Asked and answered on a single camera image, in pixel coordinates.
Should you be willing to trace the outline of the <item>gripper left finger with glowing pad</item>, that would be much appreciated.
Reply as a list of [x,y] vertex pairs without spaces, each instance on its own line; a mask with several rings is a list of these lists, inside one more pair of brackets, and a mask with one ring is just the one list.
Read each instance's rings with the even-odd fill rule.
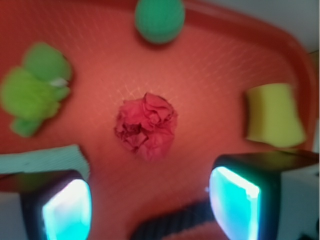
[[91,190],[79,172],[0,176],[2,240],[86,240],[91,225]]

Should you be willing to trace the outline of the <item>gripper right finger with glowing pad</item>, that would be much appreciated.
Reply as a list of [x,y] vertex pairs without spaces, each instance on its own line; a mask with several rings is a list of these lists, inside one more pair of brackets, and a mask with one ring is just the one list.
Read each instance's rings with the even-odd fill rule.
[[230,240],[317,240],[320,159],[306,150],[219,156],[209,177],[214,218]]

